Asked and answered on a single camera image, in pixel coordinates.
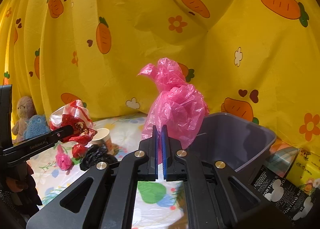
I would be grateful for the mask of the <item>small pink plastic bag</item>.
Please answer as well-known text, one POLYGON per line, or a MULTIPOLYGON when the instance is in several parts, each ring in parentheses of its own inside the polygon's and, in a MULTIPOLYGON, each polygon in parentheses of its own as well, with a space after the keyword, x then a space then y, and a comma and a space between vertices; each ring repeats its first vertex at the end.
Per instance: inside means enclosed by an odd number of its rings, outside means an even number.
POLYGON ((159 59, 156 65, 144 66, 139 75, 150 78, 159 91, 148 112, 142 139, 152 137, 154 126, 158 132, 166 126, 168 136, 180 141, 182 149, 186 149, 209 115, 204 96, 186 81, 179 63, 168 58, 159 59))

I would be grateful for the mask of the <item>apple print paper cup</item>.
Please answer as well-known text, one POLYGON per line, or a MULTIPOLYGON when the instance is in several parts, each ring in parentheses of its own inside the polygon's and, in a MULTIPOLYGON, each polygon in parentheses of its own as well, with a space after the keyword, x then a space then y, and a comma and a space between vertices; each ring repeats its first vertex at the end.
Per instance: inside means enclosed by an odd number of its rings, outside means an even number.
POLYGON ((110 130, 107 128, 97 129, 97 134, 91 140, 92 144, 105 145, 107 152, 110 155, 114 155, 114 146, 111 141, 110 130))

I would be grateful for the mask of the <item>black mouse print bag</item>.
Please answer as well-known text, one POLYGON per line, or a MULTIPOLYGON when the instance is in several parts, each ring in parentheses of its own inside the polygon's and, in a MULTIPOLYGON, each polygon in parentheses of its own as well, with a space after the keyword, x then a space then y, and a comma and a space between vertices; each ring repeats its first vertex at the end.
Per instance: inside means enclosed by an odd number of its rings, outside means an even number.
POLYGON ((252 186, 293 223, 319 212, 319 192, 308 195, 264 165, 252 181, 252 186))

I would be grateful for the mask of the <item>small red wrapper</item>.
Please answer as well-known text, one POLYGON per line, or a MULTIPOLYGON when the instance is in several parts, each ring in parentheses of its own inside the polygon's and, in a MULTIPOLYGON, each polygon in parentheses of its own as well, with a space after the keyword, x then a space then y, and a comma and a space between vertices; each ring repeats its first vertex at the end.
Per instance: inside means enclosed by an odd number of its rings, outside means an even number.
POLYGON ((72 156, 76 159, 84 157, 87 148, 79 143, 73 145, 72 147, 72 156))

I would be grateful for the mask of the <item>purple teddy bear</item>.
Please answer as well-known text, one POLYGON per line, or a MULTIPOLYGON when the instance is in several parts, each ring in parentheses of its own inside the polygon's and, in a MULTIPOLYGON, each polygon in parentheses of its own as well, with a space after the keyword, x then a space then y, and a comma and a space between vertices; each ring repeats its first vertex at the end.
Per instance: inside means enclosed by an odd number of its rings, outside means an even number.
POLYGON ((24 132, 28 125, 27 122, 32 116, 36 115, 36 109, 31 97, 24 96, 18 101, 17 113, 19 120, 11 130, 13 135, 16 136, 16 138, 12 141, 13 144, 17 144, 24 140, 24 132))

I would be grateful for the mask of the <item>blue plush monster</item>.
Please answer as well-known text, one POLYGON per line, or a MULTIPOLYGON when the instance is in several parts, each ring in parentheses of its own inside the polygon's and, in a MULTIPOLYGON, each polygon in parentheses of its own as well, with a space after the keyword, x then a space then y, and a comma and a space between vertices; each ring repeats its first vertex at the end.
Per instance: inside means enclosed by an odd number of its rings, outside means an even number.
POLYGON ((24 132, 24 139, 31 139, 45 133, 49 133, 45 115, 34 115, 27 121, 27 128, 24 132))

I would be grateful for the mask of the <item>black plastic bag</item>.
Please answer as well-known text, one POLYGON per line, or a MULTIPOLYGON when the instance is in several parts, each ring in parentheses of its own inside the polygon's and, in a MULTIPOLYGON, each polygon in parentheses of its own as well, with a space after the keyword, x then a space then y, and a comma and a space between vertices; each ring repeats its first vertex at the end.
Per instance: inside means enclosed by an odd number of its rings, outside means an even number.
POLYGON ((80 161, 80 169, 86 171, 99 162, 113 164, 117 163, 117 161, 118 160, 113 155, 108 154, 108 149, 105 144, 93 144, 88 148, 83 159, 80 161))

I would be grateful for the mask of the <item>grey plastic trash bin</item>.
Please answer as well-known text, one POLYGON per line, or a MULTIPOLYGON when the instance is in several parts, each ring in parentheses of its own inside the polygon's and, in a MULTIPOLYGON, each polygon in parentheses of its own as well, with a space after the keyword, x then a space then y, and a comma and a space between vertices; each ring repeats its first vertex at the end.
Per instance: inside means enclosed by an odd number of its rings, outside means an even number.
POLYGON ((203 119, 187 152, 208 163, 223 161, 252 183, 276 138, 273 131, 254 122, 228 113, 215 113, 203 119))

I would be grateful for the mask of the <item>yellow carrot print curtain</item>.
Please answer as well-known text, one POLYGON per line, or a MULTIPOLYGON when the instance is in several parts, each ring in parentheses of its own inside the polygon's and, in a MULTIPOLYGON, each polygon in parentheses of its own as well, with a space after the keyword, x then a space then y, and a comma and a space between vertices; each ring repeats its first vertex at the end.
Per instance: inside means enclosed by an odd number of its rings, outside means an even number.
POLYGON ((169 58, 210 112, 247 120, 319 153, 316 0, 2 0, 1 83, 12 103, 51 115, 80 99, 93 119, 147 113, 139 76, 169 58))

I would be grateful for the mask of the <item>yellow tissue pack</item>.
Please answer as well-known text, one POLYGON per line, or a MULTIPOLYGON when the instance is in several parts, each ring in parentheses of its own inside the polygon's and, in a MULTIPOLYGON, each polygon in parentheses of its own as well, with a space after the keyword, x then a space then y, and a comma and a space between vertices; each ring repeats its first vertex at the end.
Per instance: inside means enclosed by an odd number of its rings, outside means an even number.
POLYGON ((319 189, 319 170, 319 156, 300 149, 286 175, 286 179, 311 196, 316 189, 319 189))

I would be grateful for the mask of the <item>pastel plaid cloth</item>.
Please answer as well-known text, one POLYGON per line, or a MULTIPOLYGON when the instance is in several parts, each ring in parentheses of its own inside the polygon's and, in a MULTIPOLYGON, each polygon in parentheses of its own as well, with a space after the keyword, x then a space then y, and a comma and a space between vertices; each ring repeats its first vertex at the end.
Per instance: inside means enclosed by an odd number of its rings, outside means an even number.
POLYGON ((276 175, 284 178, 289 172, 294 160, 298 155, 299 149, 276 139, 269 149, 269 156, 264 161, 264 166, 276 175))

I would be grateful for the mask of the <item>red white plastic bag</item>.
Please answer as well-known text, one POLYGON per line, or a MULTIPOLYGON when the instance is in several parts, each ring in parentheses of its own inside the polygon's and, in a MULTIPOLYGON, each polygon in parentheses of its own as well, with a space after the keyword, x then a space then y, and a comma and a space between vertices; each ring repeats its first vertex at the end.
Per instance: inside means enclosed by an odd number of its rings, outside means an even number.
POLYGON ((60 139, 63 143, 74 141, 86 146, 97 134, 97 130, 93 128, 89 111, 80 99, 59 108, 49 118, 49 127, 52 131, 68 125, 72 126, 73 132, 60 139))

